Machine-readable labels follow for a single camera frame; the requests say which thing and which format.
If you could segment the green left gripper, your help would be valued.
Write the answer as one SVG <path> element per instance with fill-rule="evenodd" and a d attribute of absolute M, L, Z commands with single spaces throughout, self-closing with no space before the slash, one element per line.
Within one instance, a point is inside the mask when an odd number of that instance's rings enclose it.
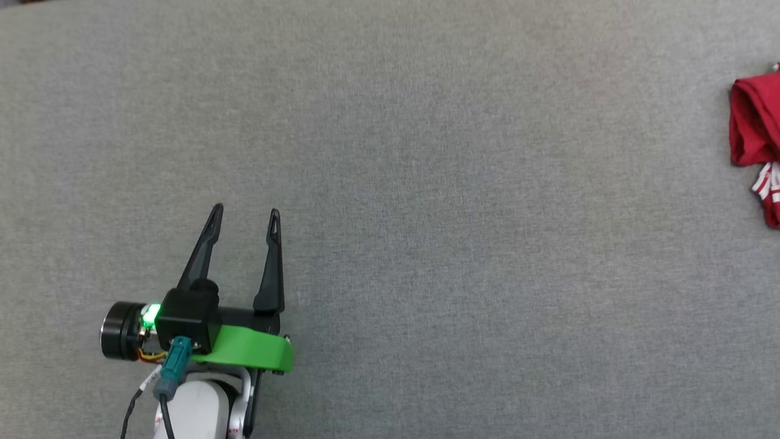
<path fill-rule="evenodd" d="M 215 281 L 208 278 L 213 247 L 217 244 L 225 207 L 217 203 L 187 261 L 177 288 L 181 291 L 208 291 L 218 294 Z M 278 334 L 280 316 L 270 314 L 285 309 L 281 217 L 271 209 L 266 234 L 268 253 L 261 286 L 253 300 L 253 310 L 222 307 L 222 328 L 208 354 L 193 351 L 192 361 L 202 364 L 241 366 L 273 373 L 290 372 L 294 348 L 287 337 Z M 160 346 L 154 325 L 159 303 L 117 302 L 101 324 L 100 346 L 106 358 L 161 364 L 167 353 Z"/>

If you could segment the red and white shirt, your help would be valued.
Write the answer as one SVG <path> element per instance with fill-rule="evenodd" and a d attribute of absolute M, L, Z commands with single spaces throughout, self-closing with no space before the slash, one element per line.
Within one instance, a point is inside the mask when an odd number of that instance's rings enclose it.
<path fill-rule="evenodd" d="M 735 80 L 729 107 L 731 161 L 760 166 L 750 191 L 766 225 L 780 230 L 780 61 L 768 73 Z"/>

